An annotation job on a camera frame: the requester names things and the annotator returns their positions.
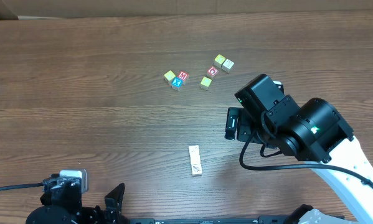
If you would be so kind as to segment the yellow S wooden block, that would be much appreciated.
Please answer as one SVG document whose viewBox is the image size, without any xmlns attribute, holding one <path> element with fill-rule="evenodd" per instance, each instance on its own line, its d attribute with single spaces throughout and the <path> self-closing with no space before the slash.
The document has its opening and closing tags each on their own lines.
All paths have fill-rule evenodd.
<svg viewBox="0 0 373 224">
<path fill-rule="evenodd" d="M 199 165 L 201 164 L 201 158 L 198 154 L 190 155 L 191 165 Z"/>
</svg>

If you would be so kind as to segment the fish picture wooden block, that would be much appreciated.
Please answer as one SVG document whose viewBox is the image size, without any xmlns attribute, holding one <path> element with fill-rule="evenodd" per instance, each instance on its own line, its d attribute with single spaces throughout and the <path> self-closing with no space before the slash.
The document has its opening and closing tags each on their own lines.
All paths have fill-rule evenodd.
<svg viewBox="0 0 373 224">
<path fill-rule="evenodd" d="M 200 154 L 199 146 L 198 145 L 189 146 L 189 154 L 191 156 L 199 155 Z"/>
</svg>

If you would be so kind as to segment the leaf picture wooden block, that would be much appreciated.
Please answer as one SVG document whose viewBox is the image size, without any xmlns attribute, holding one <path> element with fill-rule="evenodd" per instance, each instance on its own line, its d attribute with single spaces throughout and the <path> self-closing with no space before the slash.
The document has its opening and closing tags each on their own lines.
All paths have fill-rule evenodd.
<svg viewBox="0 0 373 224">
<path fill-rule="evenodd" d="M 192 175 L 193 176 L 200 176 L 202 175 L 202 166 L 200 164 L 193 164 L 191 165 Z"/>
</svg>

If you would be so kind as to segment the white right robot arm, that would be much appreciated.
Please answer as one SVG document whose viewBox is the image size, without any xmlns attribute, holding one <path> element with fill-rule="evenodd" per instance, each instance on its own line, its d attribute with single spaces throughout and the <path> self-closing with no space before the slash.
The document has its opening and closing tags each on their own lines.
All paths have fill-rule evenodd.
<svg viewBox="0 0 373 224">
<path fill-rule="evenodd" d="M 311 169 L 342 200 L 360 223 L 373 223 L 373 167 L 353 129 L 335 107 L 320 98 L 298 106 L 290 95 L 240 96 L 243 108 L 227 112 L 225 138 L 277 148 L 298 164 L 253 166 L 247 170 Z"/>
</svg>

